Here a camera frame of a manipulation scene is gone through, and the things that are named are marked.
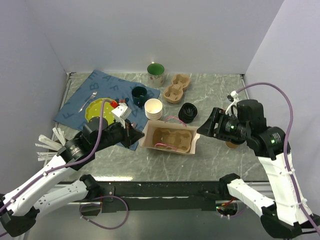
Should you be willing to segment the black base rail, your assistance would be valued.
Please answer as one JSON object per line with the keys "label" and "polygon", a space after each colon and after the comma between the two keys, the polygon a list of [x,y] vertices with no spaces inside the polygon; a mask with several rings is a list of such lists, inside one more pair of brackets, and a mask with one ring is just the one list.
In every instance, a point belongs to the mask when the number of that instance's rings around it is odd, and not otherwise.
{"label": "black base rail", "polygon": [[96,197],[102,199],[102,212],[196,210],[215,211],[219,203],[236,203],[220,181],[99,181]]}

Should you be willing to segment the stack of paper cups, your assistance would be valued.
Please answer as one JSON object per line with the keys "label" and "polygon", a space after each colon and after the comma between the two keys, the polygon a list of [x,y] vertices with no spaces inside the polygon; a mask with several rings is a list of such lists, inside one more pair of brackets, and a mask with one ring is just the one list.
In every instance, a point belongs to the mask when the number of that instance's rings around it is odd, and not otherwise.
{"label": "stack of paper cups", "polygon": [[144,110],[149,120],[159,120],[163,115],[163,103],[159,99],[151,98],[145,102]]}

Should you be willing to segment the silver fork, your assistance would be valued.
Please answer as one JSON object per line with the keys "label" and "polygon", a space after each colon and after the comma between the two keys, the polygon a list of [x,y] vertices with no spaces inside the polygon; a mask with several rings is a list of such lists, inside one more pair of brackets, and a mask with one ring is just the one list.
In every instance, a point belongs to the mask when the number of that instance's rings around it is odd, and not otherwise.
{"label": "silver fork", "polygon": [[83,109],[84,109],[84,107],[86,106],[86,104],[90,101],[90,100],[93,100],[95,97],[96,97],[96,95],[97,95],[97,91],[95,91],[95,92],[93,92],[92,94],[91,94],[91,96],[84,102],[84,104],[81,106],[81,108],[78,110],[78,112],[80,113]]}

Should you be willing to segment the mouse plush toy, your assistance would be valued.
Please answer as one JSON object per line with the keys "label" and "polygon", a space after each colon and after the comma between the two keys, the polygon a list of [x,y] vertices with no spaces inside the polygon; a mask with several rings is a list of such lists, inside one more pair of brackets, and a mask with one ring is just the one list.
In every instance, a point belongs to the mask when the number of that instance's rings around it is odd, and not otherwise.
{"label": "mouse plush toy", "polygon": [[130,101],[130,99],[129,98],[125,98],[125,99],[118,99],[117,100],[117,103],[119,104],[119,105],[124,105],[124,106],[128,106],[128,102]]}

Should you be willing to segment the dark green mug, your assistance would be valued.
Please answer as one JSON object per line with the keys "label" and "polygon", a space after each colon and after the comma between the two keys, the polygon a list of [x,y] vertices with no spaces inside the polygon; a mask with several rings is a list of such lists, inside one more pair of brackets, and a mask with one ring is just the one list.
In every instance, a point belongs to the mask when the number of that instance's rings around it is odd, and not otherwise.
{"label": "dark green mug", "polygon": [[131,91],[133,103],[142,108],[148,100],[147,89],[142,86],[136,86]]}

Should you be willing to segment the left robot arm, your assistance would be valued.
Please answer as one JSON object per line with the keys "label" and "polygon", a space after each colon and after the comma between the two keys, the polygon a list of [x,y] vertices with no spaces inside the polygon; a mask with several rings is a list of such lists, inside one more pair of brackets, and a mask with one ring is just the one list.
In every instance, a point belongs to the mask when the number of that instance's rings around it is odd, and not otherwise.
{"label": "left robot arm", "polygon": [[97,151],[121,144],[130,148],[144,133],[129,120],[108,124],[100,117],[92,118],[73,139],[61,147],[49,163],[28,181],[0,197],[0,223],[11,237],[28,232],[36,221],[68,203],[94,201],[100,186],[94,177],[85,174],[64,188],[50,190],[66,177],[95,159]]}

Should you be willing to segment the white floral mug green inside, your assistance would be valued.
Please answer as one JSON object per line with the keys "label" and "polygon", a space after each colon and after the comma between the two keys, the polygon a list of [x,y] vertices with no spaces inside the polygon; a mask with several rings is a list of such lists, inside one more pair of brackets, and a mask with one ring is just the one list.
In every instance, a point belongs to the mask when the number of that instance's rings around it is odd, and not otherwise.
{"label": "white floral mug green inside", "polygon": [[152,62],[147,67],[148,84],[153,88],[162,87],[165,81],[165,68],[162,64]]}

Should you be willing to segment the yellow-green dotted plate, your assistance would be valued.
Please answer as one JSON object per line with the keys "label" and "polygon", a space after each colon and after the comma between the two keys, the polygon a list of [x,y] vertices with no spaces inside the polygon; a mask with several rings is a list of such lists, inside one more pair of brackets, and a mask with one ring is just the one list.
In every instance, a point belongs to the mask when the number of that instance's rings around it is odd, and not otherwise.
{"label": "yellow-green dotted plate", "polygon": [[101,115],[101,107],[103,101],[106,100],[103,107],[103,118],[107,120],[108,125],[112,124],[115,120],[112,110],[118,107],[118,103],[111,98],[98,98],[91,102],[85,109],[85,119],[89,122],[92,118]]}

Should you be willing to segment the blue letter-print cloth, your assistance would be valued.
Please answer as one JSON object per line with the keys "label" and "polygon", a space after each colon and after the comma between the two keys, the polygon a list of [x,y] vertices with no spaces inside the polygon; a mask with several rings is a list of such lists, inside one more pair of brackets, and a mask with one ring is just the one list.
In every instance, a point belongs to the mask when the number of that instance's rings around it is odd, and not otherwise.
{"label": "blue letter-print cloth", "polygon": [[[112,100],[129,98],[128,107],[131,109],[131,114],[128,120],[132,123],[137,123],[136,128],[142,131],[147,124],[148,118],[145,115],[145,110],[139,108],[133,102],[132,89],[137,86],[146,88],[147,97],[151,99],[157,99],[161,93],[158,89],[148,87],[142,83],[124,80],[102,71],[94,70],[66,101],[62,109],[57,113],[54,121],[82,131],[83,126],[87,123],[85,119],[86,108],[94,100],[100,98]],[[90,100],[81,112],[78,112],[93,92],[97,92],[95,98]]]}

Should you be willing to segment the stack of black lids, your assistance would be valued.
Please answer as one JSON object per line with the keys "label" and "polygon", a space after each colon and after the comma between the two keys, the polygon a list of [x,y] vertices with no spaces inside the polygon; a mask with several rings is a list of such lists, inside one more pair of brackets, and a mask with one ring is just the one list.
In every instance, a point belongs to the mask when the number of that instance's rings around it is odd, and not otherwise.
{"label": "stack of black lids", "polygon": [[178,118],[185,124],[191,123],[198,114],[198,109],[192,103],[186,102],[178,112]]}

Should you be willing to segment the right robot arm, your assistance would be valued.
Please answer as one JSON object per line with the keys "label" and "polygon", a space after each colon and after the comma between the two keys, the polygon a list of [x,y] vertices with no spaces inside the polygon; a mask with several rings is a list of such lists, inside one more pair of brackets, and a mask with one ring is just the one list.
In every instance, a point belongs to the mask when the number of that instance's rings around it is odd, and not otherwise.
{"label": "right robot arm", "polygon": [[235,145],[246,143],[262,164],[274,198],[262,195],[235,173],[219,179],[215,195],[240,200],[259,216],[264,230],[275,239],[296,238],[304,229],[319,231],[320,217],[302,195],[286,133],[267,126],[263,105],[257,100],[241,100],[235,106],[236,115],[213,108],[197,133]]}

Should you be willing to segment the grey cup of straws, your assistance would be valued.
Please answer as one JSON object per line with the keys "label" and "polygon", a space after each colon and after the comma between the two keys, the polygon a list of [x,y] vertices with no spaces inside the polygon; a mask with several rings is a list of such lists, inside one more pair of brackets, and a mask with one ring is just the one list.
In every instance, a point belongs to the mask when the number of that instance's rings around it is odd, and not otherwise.
{"label": "grey cup of straws", "polygon": [[37,160],[39,162],[50,161],[58,151],[67,143],[65,133],[60,127],[54,127],[52,129],[53,139],[41,134],[38,137],[40,143],[35,143],[36,147],[45,149],[42,152],[36,152]]}

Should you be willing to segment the brown paper coffee cup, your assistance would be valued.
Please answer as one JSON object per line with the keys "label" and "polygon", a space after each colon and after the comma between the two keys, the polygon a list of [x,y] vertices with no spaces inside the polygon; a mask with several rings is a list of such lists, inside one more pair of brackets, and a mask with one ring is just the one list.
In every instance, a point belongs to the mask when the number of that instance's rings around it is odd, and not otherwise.
{"label": "brown paper coffee cup", "polygon": [[231,141],[226,141],[225,144],[230,149],[236,149],[241,145],[241,144],[232,143]]}

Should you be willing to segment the cream cakes paper bag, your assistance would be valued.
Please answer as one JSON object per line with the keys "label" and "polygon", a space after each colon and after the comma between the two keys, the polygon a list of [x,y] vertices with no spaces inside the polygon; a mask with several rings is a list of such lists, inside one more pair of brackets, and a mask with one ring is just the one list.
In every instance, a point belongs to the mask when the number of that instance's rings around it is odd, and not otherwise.
{"label": "cream cakes paper bag", "polygon": [[200,138],[197,127],[185,123],[170,123],[167,120],[149,120],[143,130],[144,137],[138,143],[142,148],[194,155]]}

